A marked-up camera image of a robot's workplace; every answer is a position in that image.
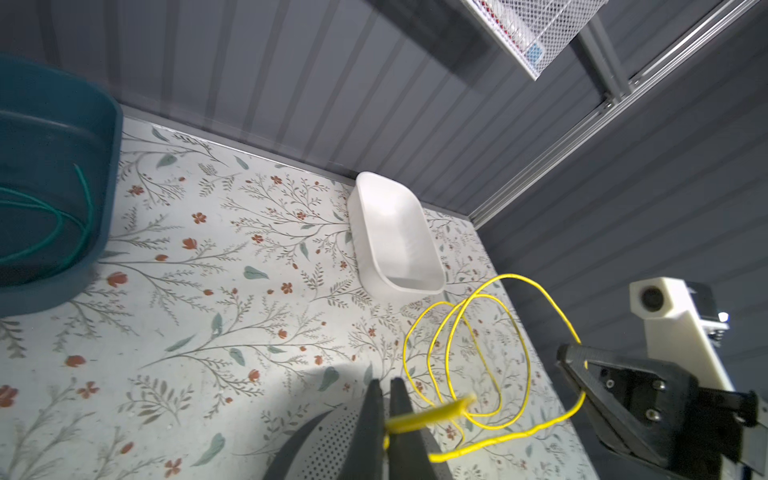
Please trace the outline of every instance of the white container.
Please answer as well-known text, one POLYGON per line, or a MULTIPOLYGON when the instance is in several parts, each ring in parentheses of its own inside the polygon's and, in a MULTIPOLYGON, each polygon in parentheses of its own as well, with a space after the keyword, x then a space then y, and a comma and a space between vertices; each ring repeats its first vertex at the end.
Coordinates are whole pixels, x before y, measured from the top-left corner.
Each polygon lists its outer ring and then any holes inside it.
POLYGON ((346 202, 360 283, 376 300, 411 303, 441 293, 445 277, 419 199, 371 172, 346 202))

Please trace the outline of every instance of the floral tabletop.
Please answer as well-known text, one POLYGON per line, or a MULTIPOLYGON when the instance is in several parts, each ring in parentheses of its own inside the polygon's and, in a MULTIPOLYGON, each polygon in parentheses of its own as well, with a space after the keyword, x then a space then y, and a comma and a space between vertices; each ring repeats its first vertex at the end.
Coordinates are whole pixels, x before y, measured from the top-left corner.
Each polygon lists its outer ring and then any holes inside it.
MULTIPOLYGON (((428 210, 446 292, 378 303, 357 277, 350 186, 130 118, 122 149, 94 282, 52 310, 0 319, 0 478, 262 478, 304 422, 359 398, 371 378, 389 389, 402 339, 429 304, 495 275, 469 222, 428 210)), ((437 310, 407 354, 433 399, 425 351, 446 313, 437 310)), ((525 385, 521 344, 494 303, 468 317, 504 388, 495 420, 510 419, 525 385)), ((469 335, 457 340, 455 386, 493 410, 469 335)), ((563 412, 531 355, 531 401, 510 431, 563 412)), ((467 442, 489 436, 462 427, 467 442)), ((451 425, 432 431, 444 451, 461 439, 451 425)), ((597 478, 570 423, 449 466, 462 480, 597 478)))

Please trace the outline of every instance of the green cord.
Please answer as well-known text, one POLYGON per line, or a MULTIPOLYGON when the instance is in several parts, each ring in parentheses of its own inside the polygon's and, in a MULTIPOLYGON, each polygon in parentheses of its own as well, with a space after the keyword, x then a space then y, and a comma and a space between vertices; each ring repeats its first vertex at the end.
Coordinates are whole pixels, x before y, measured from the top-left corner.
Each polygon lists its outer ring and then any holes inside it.
POLYGON ((36 253, 39 250, 42 250, 46 248, 48 245, 50 245, 51 243, 53 243, 56 237, 58 237, 58 235, 61 233, 61 228, 63 227, 63 224, 64 224, 64 217, 70 220, 80 229, 81 231, 80 239, 75 249, 64 259, 64 261, 61 262, 59 266, 54 268, 50 273, 44 276, 46 277, 53 276, 56 273, 60 273, 61 271, 66 270, 73 264, 75 259, 81 253, 84 245, 88 242, 88 238, 91 235, 91 229, 93 228, 93 217, 94 217, 94 205, 93 205, 93 199, 91 198, 91 189, 88 187, 88 182, 85 180, 85 176, 83 175, 83 172, 80 169, 80 167, 78 165, 75 165, 74 170, 78 175, 78 180, 80 180, 80 185, 83 187, 83 195, 85 196, 85 203, 88 206, 88 218, 86 220, 85 225, 83 225, 83 223, 77 217, 74 217, 57 208, 53 208, 51 205, 45 203, 42 200, 39 200, 38 198, 32 197, 31 195, 23 194, 22 192, 18 192, 10 188, 0 187, 0 192, 2 193, 16 195, 17 197, 22 197, 22 198, 25 198, 26 200, 30 200, 34 202, 33 204, 25 204, 22 202, 15 202, 13 200, 0 200, 0 204, 9 205, 10 207, 28 208, 31 210, 46 210, 56 216, 56 228, 53 229, 53 231, 46 238, 44 238, 40 242, 37 242, 35 245, 32 245, 31 247, 25 248, 15 253, 11 253, 10 255, 6 255, 5 257, 0 257, 0 264, 17 260, 22 257, 28 257, 29 255, 32 255, 33 253, 36 253))

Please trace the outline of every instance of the coiled yellow cable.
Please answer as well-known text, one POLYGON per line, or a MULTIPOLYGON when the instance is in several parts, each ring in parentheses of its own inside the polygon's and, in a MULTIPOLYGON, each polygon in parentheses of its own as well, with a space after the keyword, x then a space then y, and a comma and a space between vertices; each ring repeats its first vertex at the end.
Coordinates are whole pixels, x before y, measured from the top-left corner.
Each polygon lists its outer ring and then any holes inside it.
MULTIPOLYGON (((486 293, 482 293, 482 291, 487 286, 489 286, 492 283, 497 282, 499 280, 505 279, 505 278, 512 278, 512 279, 516 279, 516 280, 521 280, 523 282, 526 282, 526 283, 536 287, 544 295, 544 297, 549 301, 549 303, 554 307, 555 311, 557 311, 557 313, 560 315, 560 317, 563 319, 563 322, 565 322, 565 325, 568 327, 568 330, 570 330, 571 335, 573 335, 573 337, 576 340, 576 342, 577 343, 581 343, 581 340, 579 339, 578 334, 574 330, 573 325, 571 325, 571 322, 568 321, 568 318, 565 316, 563 311, 560 310, 560 307, 557 305, 557 303, 555 303, 554 300, 552 299, 552 297, 549 296, 549 293, 547 293, 547 290, 545 290, 544 287, 542 287, 541 285, 539 285, 535 281, 533 281, 533 280, 531 280, 531 279, 529 279, 529 278, 527 278, 525 276, 522 276, 522 275, 516 275, 516 274, 513 274, 513 273, 507 273, 505 275, 496 276, 496 277, 490 279, 489 281, 483 283, 477 290, 475 290, 475 292, 472 293, 472 295, 470 295, 469 297, 467 297, 466 299, 464 299, 460 303, 457 303, 456 305, 454 305, 452 303, 449 303, 449 302, 433 303, 431 306, 429 306, 429 308, 424 310, 424 312, 419 316, 419 318, 413 323, 413 325, 411 326, 410 331, 408 331, 408 334, 406 335, 405 341, 402 343, 402 366, 403 366, 403 369, 405 370, 406 375, 408 376, 408 380, 411 382, 411 386, 413 387, 413 390, 417 394, 419 394, 419 396, 422 398, 422 400, 424 400, 428 405, 430 405, 432 407, 435 407, 435 403, 430 401, 426 396, 424 396, 424 394, 422 394, 422 392, 416 387, 416 384, 413 381, 413 378, 411 377, 411 374, 408 371, 408 365, 407 365, 407 362, 406 362, 406 359, 407 359, 406 350, 408 348, 408 339, 409 339, 409 337, 414 332, 414 330, 419 325, 419 323, 422 321, 424 316, 427 313, 429 313, 430 310, 432 310, 433 308, 435 308, 437 306, 441 306, 441 305, 450 306, 452 308, 450 313, 447 316, 445 316, 444 320, 440 324, 440 327, 438 327, 437 332, 432 337, 432 342, 429 344, 429 351, 427 352, 427 370, 429 371, 429 378, 432 379, 432 383, 435 386, 435 391, 437 392, 437 396, 438 396, 438 399, 439 399, 440 403, 446 403, 445 399, 443 398, 443 396, 442 396, 442 394, 440 392, 440 388, 438 387, 437 380, 435 379, 435 374, 432 372, 432 364, 430 363, 430 358, 432 356, 432 351, 435 348, 435 343, 437 342, 438 335, 442 331, 443 327, 445 327, 445 324, 448 323, 448 321, 455 314, 455 319, 454 319, 454 322, 453 322, 453 325, 452 325, 452 328, 451 328, 451 332, 449 334, 448 341, 447 341, 447 343, 445 345, 445 380, 448 383, 448 389, 449 389, 449 391, 451 393, 451 397, 453 399, 453 402, 450 402, 447 406, 440 407, 439 411, 441 413, 439 413, 439 414, 437 413, 438 410, 433 408, 433 409, 427 410, 425 412, 420 412, 419 414, 415 414, 415 415, 412 416, 411 419, 403 419, 401 417, 395 417, 395 418, 391 419, 391 421, 397 420, 397 422, 398 422, 397 427, 396 427, 397 432, 408 432, 408 431, 420 429, 426 423, 433 423, 433 422, 439 421, 439 420, 450 419, 451 423, 458 429, 459 433, 462 436, 462 440, 459 442, 459 445, 461 445, 464 442, 464 438, 465 438, 464 437, 464 431, 458 425, 458 423, 454 420, 454 418, 456 416, 458 416, 459 414, 463 415, 465 418, 467 418, 467 420, 469 422, 471 422, 472 424, 477 425, 478 427, 480 427, 482 429, 486 429, 486 430, 500 430, 500 429, 503 429, 503 428, 506 428, 506 427, 512 425, 513 423, 517 422, 518 419, 520 419, 520 417, 522 416, 523 412, 525 411, 525 406, 528 404, 528 397, 529 397, 529 394, 530 394, 530 391, 531 391, 531 359, 530 359, 530 357, 528 355, 528 347, 525 345, 525 340, 523 339, 523 335, 521 334, 520 329, 519 329, 517 323, 515 322, 515 318, 512 316, 511 312, 506 307, 506 305, 504 305, 504 303, 501 300, 499 300, 498 298, 496 298, 495 296, 488 295, 486 293), (515 328, 515 332, 517 332, 517 334, 518 334, 518 336, 520 338, 520 343, 523 346, 523 351, 525 352, 525 365, 526 365, 526 369, 528 371, 528 379, 526 381, 525 396, 523 397, 523 403, 522 403, 522 405, 520 407, 520 411, 517 413, 517 415, 515 415, 508 422, 505 422, 505 423, 503 423, 501 425, 486 425, 484 423, 480 423, 477 420, 475 420, 476 418, 480 418, 480 417, 490 417, 490 416, 496 415, 497 413, 499 413, 502 410, 502 406, 503 406, 502 389, 499 387, 498 382, 496 381, 496 378, 493 375, 493 372, 488 367, 488 363, 485 361, 485 357, 483 356, 482 351, 480 350, 480 346, 478 345, 477 339, 475 338, 475 335, 472 332, 472 328, 469 326, 469 322, 467 321, 467 319, 464 316, 464 313, 467 310, 467 307, 469 306, 469 304, 474 299, 477 299, 477 298, 487 298, 487 299, 490 299, 490 300, 494 300, 496 303, 498 303, 499 305, 502 306, 504 311, 509 316, 509 319, 511 320, 512 325, 515 328), (472 337, 472 342, 475 344, 475 348, 477 349, 478 355, 480 357, 480 360, 482 361, 483 366, 485 367, 485 371, 488 372, 488 375, 490 376, 491 381, 493 382, 494 389, 498 393, 498 406, 496 407, 496 409, 493 412, 490 412, 490 413, 470 413, 467 410, 467 408, 468 408, 469 403, 471 402, 471 398, 469 398, 469 399, 467 399, 467 398, 459 399, 456 396, 455 390, 453 389, 453 384, 451 382, 451 372, 450 372, 450 369, 449 369, 449 360, 450 360, 451 344, 453 342, 453 336, 454 336, 454 334, 456 332, 456 328, 458 327, 459 320, 462 320, 464 322, 464 324, 467 326, 467 329, 469 330, 469 335, 472 337), (429 420, 425 421, 425 417, 427 415, 429 416, 429 420)), ((483 448, 488 447, 490 445, 497 445, 497 444, 502 443, 502 442, 507 442, 508 440, 523 439, 525 437, 529 437, 531 435, 534 435, 536 432, 539 432, 540 430, 548 429, 549 427, 551 427, 553 425, 556 425, 559 422, 563 422, 564 420, 567 420, 567 419, 571 418, 576 412, 578 412, 578 410, 584 404, 584 399, 585 398, 586 398, 586 395, 584 394, 584 392, 582 392, 579 395, 578 400, 576 401, 576 404, 573 406, 573 408, 568 410, 563 415, 560 415, 559 417, 557 417, 555 419, 552 419, 552 420, 550 420, 548 422, 544 422, 542 424, 536 425, 534 427, 531 427, 528 430, 524 430, 523 432, 508 433, 507 435, 500 435, 498 437, 493 437, 493 438, 490 438, 490 439, 481 440, 480 442, 476 442, 476 443, 473 443, 471 445, 467 445, 467 446, 464 446, 464 447, 461 447, 461 448, 457 448, 456 450, 453 450, 451 452, 432 453, 432 454, 429 454, 429 461, 433 462, 433 463, 445 462, 446 460, 451 460, 453 458, 458 458, 460 456, 466 455, 466 454, 471 453, 471 452, 475 452, 475 451, 477 451, 479 449, 483 449, 483 448)), ((395 431, 393 431, 394 429, 390 429, 390 426, 394 427, 394 425, 392 425, 392 424, 390 424, 388 422, 387 423, 387 430, 388 430, 388 432, 396 433, 395 431)))

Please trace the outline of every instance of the white mesh basket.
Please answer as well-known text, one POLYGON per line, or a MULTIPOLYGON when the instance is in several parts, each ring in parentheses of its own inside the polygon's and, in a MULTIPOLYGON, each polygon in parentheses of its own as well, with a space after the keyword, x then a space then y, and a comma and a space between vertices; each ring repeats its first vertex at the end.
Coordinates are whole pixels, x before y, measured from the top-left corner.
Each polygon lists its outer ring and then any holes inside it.
POLYGON ((534 78, 607 0, 462 0, 534 78))

